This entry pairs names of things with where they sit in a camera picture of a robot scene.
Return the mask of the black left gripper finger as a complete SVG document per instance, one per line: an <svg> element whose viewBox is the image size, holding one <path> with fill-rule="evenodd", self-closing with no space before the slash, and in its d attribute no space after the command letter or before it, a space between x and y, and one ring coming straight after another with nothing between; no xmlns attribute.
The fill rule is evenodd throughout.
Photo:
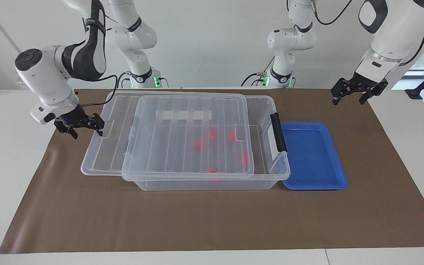
<svg viewBox="0 0 424 265"><path fill-rule="evenodd" d="M356 85L352 80L340 78L331 88L333 105L336 106L343 97L353 94L355 92L355 87Z"/></svg>
<svg viewBox="0 0 424 265"><path fill-rule="evenodd" d="M375 85L372 88L367 88L366 91L362 94L362 96L359 99L359 103L361 105L365 104L371 97L377 97L382 94L384 89L387 87L388 82L386 79L382 79L382 81Z"/></svg>

